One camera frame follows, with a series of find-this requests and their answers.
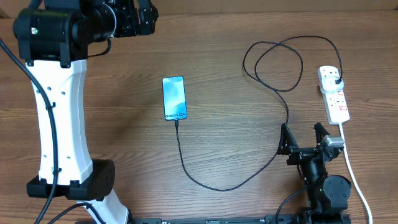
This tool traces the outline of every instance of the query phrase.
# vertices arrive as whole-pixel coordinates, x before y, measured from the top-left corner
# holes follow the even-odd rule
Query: black motor
[[[59,60],[61,66],[88,58],[88,45],[110,37],[155,32],[157,9],[150,0],[45,0],[45,9],[23,9],[14,22],[19,55],[34,60]]]

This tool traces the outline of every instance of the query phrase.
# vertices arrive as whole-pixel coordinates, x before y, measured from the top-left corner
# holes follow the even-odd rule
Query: table surface
[[[12,20],[0,20],[1,37],[17,53]],[[184,174],[173,122],[164,121],[164,77],[185,78],[188,119],[180,122],[187,170],[212,187],[238,185],[275,153],[285,109],[272,91],[245,75],[244,53],[259,40],[294,35],[331,39],[343,59],[346,100],[351,120],[344,124],[357,181],[375,223],[398,222],[398,13],[295,12],[162,16],[150,36],[114,39],[112,51],[88,61],[85,119],[92,158],[116,164],[114,189],[136,218],[261,217],[302,188],[296,167],[277,156],[257,177],[232,192],[213,192]],[[302,147],[315,145],[313,125],[328,125],[317,69],[338,66],[331,46],[318,39],[292,40],[304,59],[303,78],[283,97],[289,126]],[[269,46],[248,57],[249,71]],[[90,54],[105,43],[93,44]],[[29,198],[25,185],[37,175],[40,136],[32,86],[0,51],[0,223],[32,223],[45,199]],[[289,88],[300,61],[276,49],[259,65],[262,79]],[[329,174],[349,179],[344,157],[327,164]],[[348,200],[353,223],[366,223],[366,211],[354,188]],[[54,217],[74,204],[55,198],[45,216]],[[282,213],[307,205],[305,194]],[[59,223],[89,220],[79,208]]]

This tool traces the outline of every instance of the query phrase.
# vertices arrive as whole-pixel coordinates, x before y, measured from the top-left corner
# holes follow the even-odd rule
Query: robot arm
[[[85,135],[83,86],[88,45],[110,37],[154,32],[157,9],[150,0],[45,0],[46,10],[23,9],[14,23],[20,58],[53,104],[58,139],[55,197],[88,202],[105,223],[129,223],[113,183],[114,163],[90,158]],[[53,182],[52,131],[46,107],[34,85],[42,146],[38,176],[27,184],[30,197],[47,198]],[[91,210],[88,210],[95,221]]]
[[[351,182],[340,175],[328,175],[326,162],[337,158],[344,149],[340,136],[331,136],[320,124],[314,125],[317,146],[301,148],[297,144],[287,124],[281,127],[279,155],[289,155],[288,166],[298,166],[305,187],[289,196],[278,208],[276,215],[267,215],[270,224],[290,220],[297,224],[341,223],[350,224],[349,215],[343,215],[348,208]],[[307,191],[310,207],[301,208],[296,215],[279,215],[279,212],[294,195]]]

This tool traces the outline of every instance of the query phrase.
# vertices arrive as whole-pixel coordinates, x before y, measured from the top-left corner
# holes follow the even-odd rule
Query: black mount
[[[73,180],[70,185],[58,185],[54,197],[65,196],[69,200],[102,200],[109,195],[115,179],[114,163],[111,160],[93,159],[93,171],[83,182]],[[37,175],[26,185],[30,197],[47,198],[52,184]]]

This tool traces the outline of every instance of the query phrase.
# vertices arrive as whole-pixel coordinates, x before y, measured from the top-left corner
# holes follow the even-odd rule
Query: phone screen
[[[187,118],[183,77],[163,79],[164,115],[167,121]]]

